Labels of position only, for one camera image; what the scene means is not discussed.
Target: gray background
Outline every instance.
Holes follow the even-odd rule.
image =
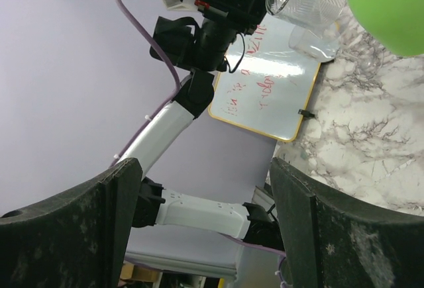
[[[125,2],[149,31],[158,15],[183,15],[160,0]],[[114,0],[0,0],[0,215],[106,169],[172,85]],[[274,144],[205,113],[149,176],[182,193],[249,201]],[[129,250],[233,265],[237,245],[155,226],[134,231]]]

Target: red handwriting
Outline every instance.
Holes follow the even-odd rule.
[[[262,110],[264,107],[267,107],[266,98],[272,93],[272,86],[275,84],[275,81],[272,80],[272,76],[265,76],[263,82],[257,82],[259,87],[262,88],[261,101],[259,102],[259,109]]]
[[[237,111],[239,111],[239,109],[236,106],[223,107],[223,108],[221,108],[221,110],[224,113],[232,115],[232,116],[237,116]]]
[[[243,90],[243,88],[245,88],[246,85],[245,84],[241,84],[241,83],[235,83],[233,85],[233,88],[230,89],[229,91],[227,91],[227,93],[232,93],[233,91],[241,91]]]
[[[254,31],[254,35],[249,39],[249,43],[247,44],[247,54],[255,54],[260,49],[260,41],[262,41],[262,36],[265,34],[266,27],[258,25],[256,30]]]

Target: marble countertop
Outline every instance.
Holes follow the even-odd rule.
[[[274,156],[357,199],[424,216],[424,56],[391,54],[349,16],[345,48],[309,101],[316,119]]]

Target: black cable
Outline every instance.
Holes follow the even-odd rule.
[[[266,211],[266,214],[270,214],[272,210],[274,210],[275,208],[276,208],[276,204],[274,203],[273,205],[271,205],[270,209]]]
[[[246,44],[244,43],[244,36],[241,33],[237,33],[237,34],[241,36],[241,40],[243,41],[243,53],[241,54],[241,58],[238,60],[236,66],[233,69],[231,69],[230,63],[228,62],[227,58],[224,58],[225,62],[227,63],[230,74],[233,74],[237,71],[237,68],[239,68],[241,61],[243,61],[244,53],[246,52]]]

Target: robotic arm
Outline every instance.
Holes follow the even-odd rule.
[[[0,286],[116,287],[131,227],[183,225],[284,249],[278,225],[262,207],[183,195],[146,177],[212,102],[210,72],[227,69],[225,52],[236,35],[252,34],[266,13],[264,0],[164,2],[204,16],[201,27],[192,18],[156,24],[155,41],[173,65],[189,71],[181,89],[109,170],[0,218]],[[154,49],[150,54],[159,58]]]

